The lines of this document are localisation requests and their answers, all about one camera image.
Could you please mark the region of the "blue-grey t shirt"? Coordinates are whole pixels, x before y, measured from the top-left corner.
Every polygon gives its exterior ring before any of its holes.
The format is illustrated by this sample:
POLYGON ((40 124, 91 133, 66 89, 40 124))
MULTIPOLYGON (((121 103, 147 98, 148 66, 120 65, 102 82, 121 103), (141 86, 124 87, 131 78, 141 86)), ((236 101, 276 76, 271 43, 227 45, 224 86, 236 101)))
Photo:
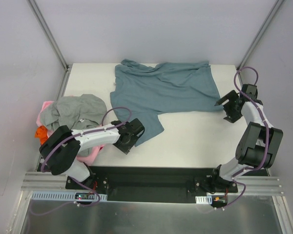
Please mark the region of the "blue-grey t shirt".
POLYGON ((158 116, 179 112, 218 112, 220 99, 210 65, 199 63, 161 63, 155 67, 124 59, 115 66, 115 91, 110 102, 120 121, 138 119, 145 132, 139 146, 164 131, 158 116))

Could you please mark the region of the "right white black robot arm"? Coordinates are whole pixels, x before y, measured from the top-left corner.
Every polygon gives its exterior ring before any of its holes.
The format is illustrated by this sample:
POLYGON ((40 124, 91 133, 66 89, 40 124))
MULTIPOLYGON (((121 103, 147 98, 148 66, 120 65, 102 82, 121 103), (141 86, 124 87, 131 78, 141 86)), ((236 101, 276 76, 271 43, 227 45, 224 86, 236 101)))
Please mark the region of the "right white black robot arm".
POLYGON ((216 102, 217 106, 223 106, 226 121, 235 123, 244 118, 247 127, 234 158, 213 169, 211 175, 199 183, 204 191, 212 194, 226 191, 233 187, 234 179, 239 176, 249 171, 270 168, 274 163, 283 132, 267 120, 263 103, 257 95, 256 85, 244 84, 239 93, 232 90, 216 102))

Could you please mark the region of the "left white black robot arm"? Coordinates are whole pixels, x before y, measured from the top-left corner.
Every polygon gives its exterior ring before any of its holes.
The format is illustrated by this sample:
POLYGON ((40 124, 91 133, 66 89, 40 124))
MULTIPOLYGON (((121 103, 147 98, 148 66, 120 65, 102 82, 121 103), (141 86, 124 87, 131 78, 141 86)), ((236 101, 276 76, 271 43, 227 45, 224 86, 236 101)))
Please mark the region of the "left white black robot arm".
POLYGON ((44 159, 41 170, 48 169, 52 175, 66 175, 84 190, 94 185, 94 173, 77 155, 86 149, 112 144, 128 154, 144 134, 145 127, 138 120, 131 122, 113 121, 102 127, 85 130, 70 130, 66 125, 59 127, 39 148, 44 159))

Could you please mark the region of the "grey t shirt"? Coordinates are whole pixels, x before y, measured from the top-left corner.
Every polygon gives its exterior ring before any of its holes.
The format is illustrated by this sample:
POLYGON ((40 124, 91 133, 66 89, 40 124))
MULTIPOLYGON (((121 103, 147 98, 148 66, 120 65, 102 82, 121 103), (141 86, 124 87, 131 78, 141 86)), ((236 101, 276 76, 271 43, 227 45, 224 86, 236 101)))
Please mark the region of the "grey t shirt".
POLYGON ((63 125, 75 130, 91 129, 102 123, 106 112, 105 102, 93 94, 67 96, 44 102, 36 123, 50 132, 63 125))

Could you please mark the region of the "orange t shirt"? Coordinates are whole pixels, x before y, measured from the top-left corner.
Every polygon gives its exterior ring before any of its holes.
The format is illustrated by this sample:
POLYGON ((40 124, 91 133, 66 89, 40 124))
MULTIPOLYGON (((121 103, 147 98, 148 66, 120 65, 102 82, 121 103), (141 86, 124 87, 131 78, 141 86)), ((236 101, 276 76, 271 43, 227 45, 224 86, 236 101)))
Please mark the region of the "orange t shirt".
POLYGON ((40 145, 43 145, 48 140, 48 129, 44 126, 38 127, 34 137, 39 139, 40 145))

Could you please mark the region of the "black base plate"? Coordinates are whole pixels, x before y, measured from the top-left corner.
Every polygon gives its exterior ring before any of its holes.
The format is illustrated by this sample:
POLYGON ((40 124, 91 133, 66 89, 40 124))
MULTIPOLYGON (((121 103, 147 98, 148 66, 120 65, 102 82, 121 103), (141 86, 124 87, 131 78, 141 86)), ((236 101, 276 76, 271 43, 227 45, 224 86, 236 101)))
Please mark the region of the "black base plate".
POLYGON ((246 190, 242 176, 237 182, 222 179, 219 168, 143 168, 87 166, 89 178, 76 182, 68 175, 65 189, 76 190, 75 199, 121 202, 194 203, 196 198, 221 193, 216 206, 227 205, 227 195, 246 190))

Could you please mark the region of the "aluminium front rail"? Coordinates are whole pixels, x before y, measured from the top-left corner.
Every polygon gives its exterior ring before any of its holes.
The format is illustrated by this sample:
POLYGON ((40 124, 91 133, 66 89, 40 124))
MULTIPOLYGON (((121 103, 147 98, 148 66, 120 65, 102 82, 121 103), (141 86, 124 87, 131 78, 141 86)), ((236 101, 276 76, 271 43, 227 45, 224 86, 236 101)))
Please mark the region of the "aluminium front rail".
MULTIPOLYGON (((65 175, 52 175, 51 173, 27 172, 25 174, 22 191, 56 191, 64 192, 67 181, 65 175)), ((246 185, 244 195, 283 196, 285 195, 279 178, 275 176, 241 176, 237 178, 238 191, 241 192, 243 184, 246 185)))

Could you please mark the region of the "right aluminium frame post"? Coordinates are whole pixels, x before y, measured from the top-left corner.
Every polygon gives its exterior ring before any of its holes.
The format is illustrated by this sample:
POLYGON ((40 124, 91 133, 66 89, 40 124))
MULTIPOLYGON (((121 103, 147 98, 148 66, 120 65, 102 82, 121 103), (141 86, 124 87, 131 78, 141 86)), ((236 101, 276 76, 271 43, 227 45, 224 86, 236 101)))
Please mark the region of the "right aluminium frame post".
POLYGON ((272 24, 272 21, 276 17, 276 15, 279 13, 281 8, 283 7, 284 3, 286 0, 276 0, 267 14, 266 18, 264 19, 263 23, 261 24, 258 32, 256 33, 254 39, 252 40, 250 46, 248 47, 246 53, 244 54, 242 60, 240 63, 237 65, 237 70, 242 68, 247 64, 247 61, 250 59, 251 55, 254 53, 256 50, 257 46, 259 45, 261 39, 269 29, 270 25, 272 24))

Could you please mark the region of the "aluminium frame post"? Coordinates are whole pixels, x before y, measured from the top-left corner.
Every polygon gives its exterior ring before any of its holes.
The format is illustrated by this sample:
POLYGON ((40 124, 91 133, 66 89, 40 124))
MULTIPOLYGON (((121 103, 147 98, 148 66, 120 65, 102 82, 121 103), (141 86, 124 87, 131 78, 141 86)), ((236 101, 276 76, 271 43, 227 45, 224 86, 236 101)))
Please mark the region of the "aluminium frame post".
POLYGON ((67 72, 69 69, 69 64, 66 62, 49 26, 48 23, 43 16, 43 13, 37 3, 36 0, 27 0, 30 9, 32 10, 34 16, 36 17, 44 35, 46 36, 47 40, 49 41, 52 50, 54 51, 58 61, 60 62, 61 66, 63 67, 64 71, 67 72))
POLYGON ((242 60, 240 63, 237 65, 237 70, 242 68, 247 64, 247 61, 250 59, 251 55, 254 53, 256 50, 257 46, 259 45, 261 39, 269 29, 270 25, 272 24, 272 21, 276 17, 276 15, 279 13, 281 8, 283 7, 284 3, 286 0, 276 0, 267 14, 266 18, 264 19, 263 23, 261 24, 258 32, 256 33, 254 39, 252 40, 250 46, 248 47, 246 53, 244 54, 242 60))

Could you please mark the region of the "left aluminium frame post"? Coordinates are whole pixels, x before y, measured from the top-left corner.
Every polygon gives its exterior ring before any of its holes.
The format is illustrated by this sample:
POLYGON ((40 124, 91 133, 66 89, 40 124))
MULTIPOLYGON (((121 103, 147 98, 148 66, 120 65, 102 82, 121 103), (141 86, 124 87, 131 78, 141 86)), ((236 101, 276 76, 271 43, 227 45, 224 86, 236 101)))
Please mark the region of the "left aluminium frame post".
POLYGON ((69 69, 69 64, 66 62, 49 26, 48 23, 43 16, 43 13, 37 3, 36 0, 27 0, 30 9, 32 10, 34 16, 36 17, 44 35, 46 36, 47 40, 49 41, 52 50, 54 51, 58 61, 60 62, 61 66, 63 67, 64 71, 67 72, 69 69))

